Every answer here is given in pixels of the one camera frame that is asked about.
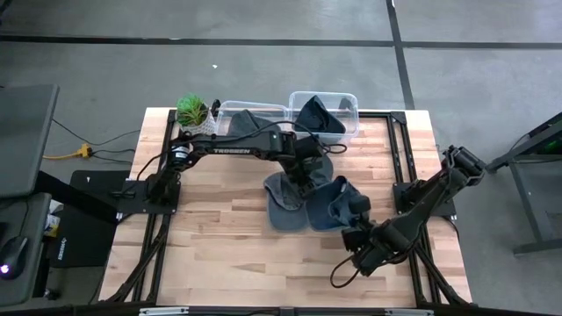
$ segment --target computer mouse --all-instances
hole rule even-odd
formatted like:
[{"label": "computer mouse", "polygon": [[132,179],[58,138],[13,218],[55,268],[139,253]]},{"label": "computer mouse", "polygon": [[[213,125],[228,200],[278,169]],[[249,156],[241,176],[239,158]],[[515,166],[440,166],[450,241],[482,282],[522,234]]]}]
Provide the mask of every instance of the computer mouse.
[{"label": "computer mouse", "polygon": [[0,249],[0,278],[11,280],[24,271],[25,253],[29,240],[17,236],[8,241]]}]

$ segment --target clear plastic bin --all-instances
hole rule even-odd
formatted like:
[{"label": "clear plastic bin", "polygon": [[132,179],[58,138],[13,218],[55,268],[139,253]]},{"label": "clear plastic bin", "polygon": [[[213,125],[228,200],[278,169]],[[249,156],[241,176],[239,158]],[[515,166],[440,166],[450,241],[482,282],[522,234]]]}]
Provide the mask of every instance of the clear plastic bin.
[{"label": "clear plastic bin", "polygon": [[[357,98],[350,93],[296,91],[289,97],[291,121],[295,122],[300,110],[312,97],[317,96],[326,110],[345,126],[345,133],[315,133],[326,144],[348,144],[359,134],[359,105]],[[307,132],[296,132],[299,138],[306,137]]]},{"label": "clear plastic bin", "polygon": [[[219,115],[217,116],[217,125],[215,133],[217,135],[227,135],[230,127],[230,120],[241,111],[248,110],[260,119],[267,119],[271,122],[282,120],[291,120],[289,109],[283,105],[277,104],[259,104],[241,101],[226,101],[220,105]],[[290,131],[289,124],[280,124],[281,130]]]}]

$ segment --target gray concrete floor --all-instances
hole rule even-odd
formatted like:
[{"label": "gray concrete floor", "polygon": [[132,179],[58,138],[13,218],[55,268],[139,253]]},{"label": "gray concrete floor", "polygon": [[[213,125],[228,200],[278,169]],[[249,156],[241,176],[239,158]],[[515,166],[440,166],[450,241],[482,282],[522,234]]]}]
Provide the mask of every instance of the gray concrete floor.
[{"label": "gray concrete floor", "polygon": [[[395,0],[404,40],[562,41],[562,4],[551,0]],[[17,0],[2,32],[225,39],[391,40],[383,0]],[[416,109],[429,110],[442,146],[489,162],[562,111],[559,50],[407,49]],[[185,92],[207,101],[287,104],[295,90],[345,91],[364,109],[403,109],[393,48],[202,47],[0,42],[0,85],[57,83],[55,117],[101,141],[139,128],[144,109]],[[135,147],[136,136],[108,149]],[[51,128],[48,154],[82,142]],[[119,156],[131,159],[126,154]],[[96,161],[43,162],[64,181],[76,169],[126,169]],[[455,199],[465,267],[476,303],[562,311],[562,250],[514,257],[532,234],[508,170]],[[97,270],[57,271],[56,303],[85,303]]]}]

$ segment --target wooden tabletop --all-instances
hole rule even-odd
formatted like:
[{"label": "wooden tabletop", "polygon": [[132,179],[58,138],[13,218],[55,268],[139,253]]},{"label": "wooden tabletop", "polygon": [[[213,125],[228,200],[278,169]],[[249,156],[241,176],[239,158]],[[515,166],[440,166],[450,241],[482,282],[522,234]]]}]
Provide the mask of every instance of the wooden tabletop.
[{"label": "wooden tabletop", "polygon": [[[168,110],[147,109],[131,177],[160,153]],[[440,169],[429,113],[405,113],[418,177],[428,179]],[[402,152],[398,128],[397,135]],[[391,186],[395,180],[383,119],[362,118],[361,131],[348,151],[330,158],[335,176],[348,177],[369,196],[371,219],[383,221],[394,215]],[[407,261],[381,267],[370,277],[360,276],[346,288],[334,289],[328,276],[349,255],[339,232],[278,233],[270,227],[263,179],[279,170],[275,162],[252,157],[209,155],[182,174],[180,205],[169,231],[158,305],[414,306]],[[141,178],[155,171],[153,163]],[[407,170],[403,173],[407,179]],[[118,226],[100,299],[111,296],[139,261],[146,221],[146,215],[133,215]],[[442,219],[431,219],[428,230],[437,267],[461,297],[470,300],[454,230]],[[354,271],[346,264],[335,281],[347,280]],[[421,273],[429,297],[423,267]]]}]

